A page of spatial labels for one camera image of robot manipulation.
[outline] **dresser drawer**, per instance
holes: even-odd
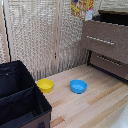
[[[128,80],[128,64],[92,52],[90,63]]]
[[[128,64],[128,27],[99,21],[83,24],[81,45]]]

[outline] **drawer handle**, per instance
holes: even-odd
[[[98,39],[98,38],[91,37],[91,36],[87,36],[87,38],[93,39],[93,40],[97,40],[97,41],[100,41],[100,42],[103,42],[103,43],[106,43],[106,44],[114,45],[114,43],[113,43],[112,41],[108,42],[108,41],[100,40],[100,39]]]
[[[105,57],[102,57],[102,56],[97,56],[97,57],[100,58],[100,59],[106,60],[106,61],[108,61],[108,62],[111,62],[111,63],[113,63],[113,64],[116,64],[116,65],[118,65],[118,66],[121,66],[121,64],[116,63],[116,62],[114,62],[114,61],[111,61],[111,60],[109,60],[109,59],[106,59]]]

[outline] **blue bowl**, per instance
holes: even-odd
[[[82,80],[75,79],[70,81],[70,89],[74,93],[81,94],[85,91],[86,88],[87,88],[87,84]]]

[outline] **dresser top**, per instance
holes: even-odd
[[[110,14],[128,15],[128,8],[104,9],[104,10],[98,10],[98,12],[99,13],[110,13]]]

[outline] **yellow bowl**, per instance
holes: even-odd
[[[37,82],[37,86],[40,88],[42,93],[48,93],[52,91],[54,83],[49,79],[41,79]]]

